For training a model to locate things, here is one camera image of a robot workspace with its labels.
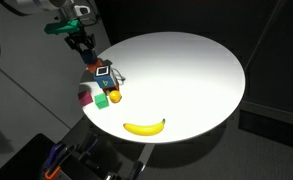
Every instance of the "yellow banana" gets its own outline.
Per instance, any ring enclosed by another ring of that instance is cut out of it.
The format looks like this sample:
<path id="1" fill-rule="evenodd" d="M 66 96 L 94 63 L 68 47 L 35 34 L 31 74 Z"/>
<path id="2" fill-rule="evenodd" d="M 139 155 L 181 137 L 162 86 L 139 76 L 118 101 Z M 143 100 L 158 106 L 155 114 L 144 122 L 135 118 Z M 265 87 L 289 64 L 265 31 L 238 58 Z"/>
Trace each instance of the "yellow banana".
<path id="1" fill-rule="evenodd" d="M 141 126 L 136 124 L 125 123 L 124 128 L 136 135 L 141 136 L 152 136 L 160 133 L 164 129 L 165 119 L 163 119 L 160 123 L 149 125 L 149 126 Z"/>

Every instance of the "table surface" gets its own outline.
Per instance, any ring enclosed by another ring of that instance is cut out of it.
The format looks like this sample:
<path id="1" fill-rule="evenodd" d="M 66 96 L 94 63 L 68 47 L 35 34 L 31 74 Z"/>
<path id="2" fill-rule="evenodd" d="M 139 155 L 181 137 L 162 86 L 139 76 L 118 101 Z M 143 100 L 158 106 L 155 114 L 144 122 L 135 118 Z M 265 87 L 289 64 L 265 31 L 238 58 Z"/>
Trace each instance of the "table surface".
<path id="1" fill-rule="evenodd" d="M 151 33 L 122 41 L 99 55 L 126 78 L 122 99 L 104 109 L 83 107 L 105 132 L 134 142 L 170 143 L 201 135 L 230 116 L 240 103 L 245 75 L 237 58 L 208 38 L 179 32 Z M 101 93 L 85 70 L 79 91 Z M 151 125 L 166 119 L 163 131 L 139 136 L 124 123 Z"/>

